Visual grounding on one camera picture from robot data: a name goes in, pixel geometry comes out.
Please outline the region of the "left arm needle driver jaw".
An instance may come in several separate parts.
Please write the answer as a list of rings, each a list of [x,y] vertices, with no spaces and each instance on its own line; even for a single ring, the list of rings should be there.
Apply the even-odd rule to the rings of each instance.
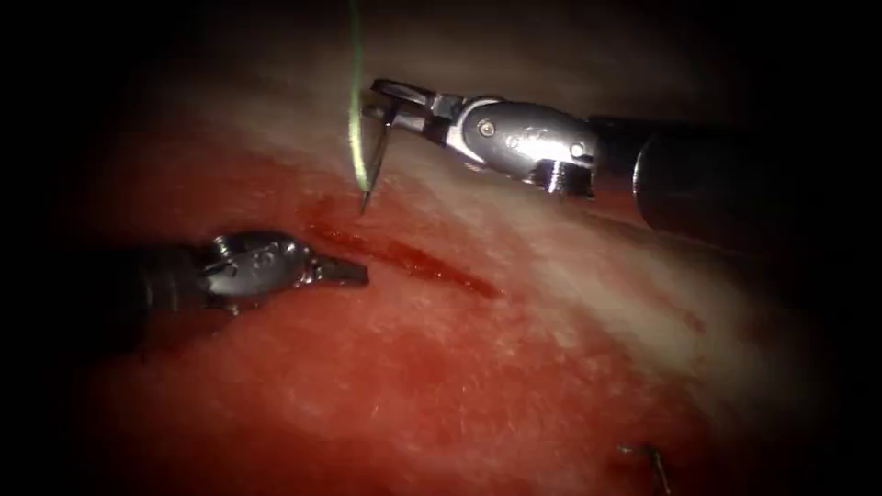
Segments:
[[[367,286],[368,268],[343,258],[318,255],[313,259],[313,281],[324,286]]]

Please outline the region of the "right arm needle driver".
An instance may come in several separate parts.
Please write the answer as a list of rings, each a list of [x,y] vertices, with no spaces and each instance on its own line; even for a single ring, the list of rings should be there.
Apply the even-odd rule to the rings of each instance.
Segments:
[[[493,96],[436,95],[440,144],[479,172],[547,194],[594,198],[597,134],[587,121],[553,107]]]

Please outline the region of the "right arm needle driver jaw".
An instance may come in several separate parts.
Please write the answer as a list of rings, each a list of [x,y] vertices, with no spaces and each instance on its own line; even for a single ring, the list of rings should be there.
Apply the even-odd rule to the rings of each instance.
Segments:
[[[423,133],[435,115],[419,107],[393,105],[392,103],[368,103],[361,107],[361,123],[368,134],[377,135],[391,118],[391,130]]]
[[[437,97],[437,93],[430,89],[390,79],[375,79],[370,90],[391,102],[430,111],[434,109]]]

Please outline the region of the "left arm needle driver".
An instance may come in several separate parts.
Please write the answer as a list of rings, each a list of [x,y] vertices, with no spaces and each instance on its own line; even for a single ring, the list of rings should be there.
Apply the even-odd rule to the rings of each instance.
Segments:
[[[256,308],[308,277],[315,250],[283,231],[240,231],[215,237],[204,249],[203,286],[210,307]]]

